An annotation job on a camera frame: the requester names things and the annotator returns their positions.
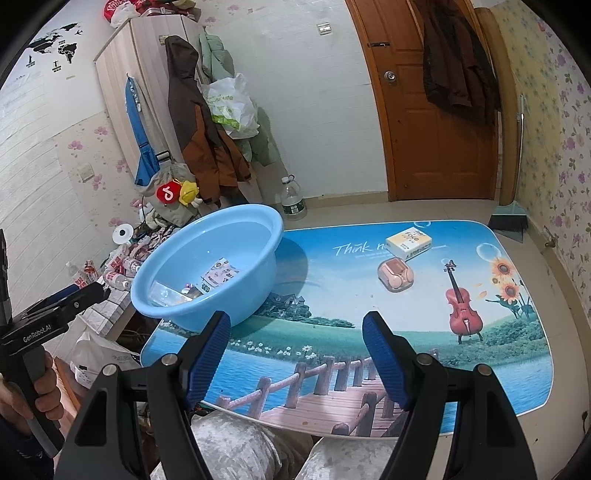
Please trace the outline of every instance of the wooden bridge illustration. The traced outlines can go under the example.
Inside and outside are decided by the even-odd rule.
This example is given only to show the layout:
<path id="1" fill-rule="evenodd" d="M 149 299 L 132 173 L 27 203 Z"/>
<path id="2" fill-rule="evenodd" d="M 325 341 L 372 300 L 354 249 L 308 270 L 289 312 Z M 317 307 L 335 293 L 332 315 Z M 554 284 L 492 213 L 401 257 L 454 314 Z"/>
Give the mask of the wooden bridge illustration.
<path id="1" fill-rule="evenodd" d="M 398 404 L 385 392 L 371 357 L 336 362 L 334 356 L 325 356 L 323 360 L 322 365 L 314 368 L 299 362 L 293 375 L 275 383 L 269 377 L 261 377 L 254 392 L 235 400 L 220 395 L 216 405 L 227 410 L 249 405 L 246 415 L 253 419 L 310 433 L 398 436 L 396 433 L 404 416 Z M 335 371 L 335 387 L 330 390 Z M 353 384 L 349 386 L 351 371 Z M 316 376 L 314 392 L 300 396 L 304 380 Z M 289 390 L 285 404 L 264 411 L 268 395 L 286 387 Z"/>

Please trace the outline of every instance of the human hand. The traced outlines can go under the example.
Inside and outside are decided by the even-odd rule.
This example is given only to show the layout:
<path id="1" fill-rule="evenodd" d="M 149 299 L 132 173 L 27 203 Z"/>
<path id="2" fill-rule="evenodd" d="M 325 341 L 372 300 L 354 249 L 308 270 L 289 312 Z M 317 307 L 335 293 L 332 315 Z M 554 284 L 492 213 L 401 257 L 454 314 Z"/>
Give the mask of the human hand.
<path id="1" fill-rule="evenodd" d="M 34 383 L 35 390 L 39 394 L 39 398 L 35 400 L 35 406 L 37 410 L 45 413 L 49 420 L 59 420 L 64 416 L 64 407 L 60 402 L 61 392 L 57 388 L 57 375 L 51 368 L 52 365 L 53 358 L 45 352 L 47 370 Z M 0 416 L 22 434 L 31 435 L 27 420 L 33 419 L 33 413 L 22 395 L 4 380 L 0 380 Z"/>

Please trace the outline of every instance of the white tape roll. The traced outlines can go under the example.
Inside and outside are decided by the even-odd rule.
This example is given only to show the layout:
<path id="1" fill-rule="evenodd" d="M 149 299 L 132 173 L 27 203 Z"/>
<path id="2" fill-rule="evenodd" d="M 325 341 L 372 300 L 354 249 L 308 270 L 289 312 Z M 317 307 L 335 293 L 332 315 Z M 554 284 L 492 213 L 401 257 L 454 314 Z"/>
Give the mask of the white tape roll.
<path id="1" fill-rule="evenodd" d="M 113 241 L 117 245 L 122 245 L 125 242 L 129 242 L 133 235 L 134 228 L 128 223 L 123 223 L 122 225 L 115 227 L 115 230 L 113 231 Z"/>

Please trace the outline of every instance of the person's leg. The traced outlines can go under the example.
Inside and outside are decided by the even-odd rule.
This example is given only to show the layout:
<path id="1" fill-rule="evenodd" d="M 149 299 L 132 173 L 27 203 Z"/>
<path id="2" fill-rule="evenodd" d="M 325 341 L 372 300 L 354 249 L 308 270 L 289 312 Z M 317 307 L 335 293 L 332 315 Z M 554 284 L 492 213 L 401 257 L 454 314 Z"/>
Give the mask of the person's leg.
<path id="1" fill-rule="evenodd" d="M 396 440 L 323 438 L 295 480 L 378 480 Z"/>
<path id="2" fill-rule="evenodd" d="M 291 480 L 308 457 L 310 435 L 264 427 L 221 411 L 191 429 L 214 480 Z M 165 480 L 159 464 L 151 480 Z"/>

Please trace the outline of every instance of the door handle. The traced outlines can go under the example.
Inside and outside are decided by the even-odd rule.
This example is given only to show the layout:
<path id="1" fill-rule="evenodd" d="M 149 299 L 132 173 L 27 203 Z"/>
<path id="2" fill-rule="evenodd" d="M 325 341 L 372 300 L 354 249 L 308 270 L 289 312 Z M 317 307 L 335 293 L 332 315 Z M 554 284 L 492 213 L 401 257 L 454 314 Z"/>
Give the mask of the door handle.
<path id="1" fill-rule="evenodd" d="M 396 74 L 392 71 L 387 71 L 386 73 L 384 73 L 384 78 L 390 82 L 390 83 L 394 83 L 396 81 Z"/>

